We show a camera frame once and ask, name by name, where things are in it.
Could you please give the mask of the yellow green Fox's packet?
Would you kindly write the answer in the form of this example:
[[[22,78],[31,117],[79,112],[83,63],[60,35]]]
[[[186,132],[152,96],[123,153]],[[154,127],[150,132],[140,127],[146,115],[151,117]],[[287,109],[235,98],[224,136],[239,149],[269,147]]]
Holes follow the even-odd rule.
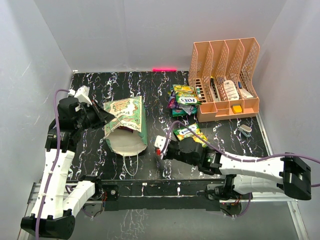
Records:
[[[192,138],[195,142],[200,143],[203,148],[207,147],[207,144],[203,141],[208,141],[207,137],[203,134],[197,123],[188,126],[193,132],[195,132],[201,139],[190,132],[186,127],[179,128],[173,131],[174,135],[179,141],[186,138]]]

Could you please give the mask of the green paper bag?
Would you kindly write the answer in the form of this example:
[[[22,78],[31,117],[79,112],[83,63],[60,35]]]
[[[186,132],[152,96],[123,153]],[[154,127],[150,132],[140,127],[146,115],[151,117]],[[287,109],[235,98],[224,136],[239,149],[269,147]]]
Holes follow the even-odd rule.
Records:
[[[147,121],[144,101],[141,96],[114,100],[103,104],[103,109],[115,116],[110,123],[104,126],[104,139],[109,149],[122,156],[123,167],[130,176],[125,159],[138,157],[148,146]],[[119,126],[133,129],[133,132],[119,130]]]

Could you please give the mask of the teal Fox's candy bag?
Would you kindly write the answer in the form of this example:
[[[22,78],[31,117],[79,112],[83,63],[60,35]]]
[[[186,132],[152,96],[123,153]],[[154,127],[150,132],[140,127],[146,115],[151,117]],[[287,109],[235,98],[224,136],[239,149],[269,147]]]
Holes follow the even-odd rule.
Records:
[[[172,116],[173,117],[179,117],[179,116],[187,116],[187,115],[191,115],[193,114],[194,108],[190,108],[187,111],[185,111],[184,109],[172,109]]]

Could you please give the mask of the purple snack packet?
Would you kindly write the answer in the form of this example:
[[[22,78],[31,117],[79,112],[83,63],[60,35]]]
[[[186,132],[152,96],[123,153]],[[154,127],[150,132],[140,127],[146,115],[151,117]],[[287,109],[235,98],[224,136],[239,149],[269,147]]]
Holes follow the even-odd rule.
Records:
[[[185,111],[187,111],[188,109],[193,108],[193,114],[191,115],[194,115],[197,113],[197,107],[195,105],[186,105],[186,104],[178,103],[176,99],[176,94],[174,91],[171,91],[169,93],[167,108],[171,109],[171,112],[172,112],[172,109],[184,109]]]

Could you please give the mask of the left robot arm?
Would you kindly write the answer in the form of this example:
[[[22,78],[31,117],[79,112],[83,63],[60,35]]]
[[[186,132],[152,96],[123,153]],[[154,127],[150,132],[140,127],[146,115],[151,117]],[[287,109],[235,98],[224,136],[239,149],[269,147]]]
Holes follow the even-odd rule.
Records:
[[[45,143],[45,167],[35,205],[21,220],[21,228],[39,238],[68,240],[73,234],[77,214],[87,200],[103,195],[97,176],[83,175],[65,196],[66,183],[81,134],[99,129],[115,116],[94,100],[80,101],[66,97],[54,101],[55,119],[50,124]]]

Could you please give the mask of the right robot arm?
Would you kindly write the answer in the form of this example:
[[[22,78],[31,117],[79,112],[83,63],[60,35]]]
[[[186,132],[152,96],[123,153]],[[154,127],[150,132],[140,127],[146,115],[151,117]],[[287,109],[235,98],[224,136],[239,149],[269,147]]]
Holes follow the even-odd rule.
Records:
[[[207,175],[225,176],[223,183],[207,185],[206,192],[213,199],[236,199],[253,192],[282,193],[303,201],[312,198],[311,168],[290,153],[266,160],[246,158],[203,147],[192,137],[174,141],[157,136],[154,147],[164,160],[192,165]]]

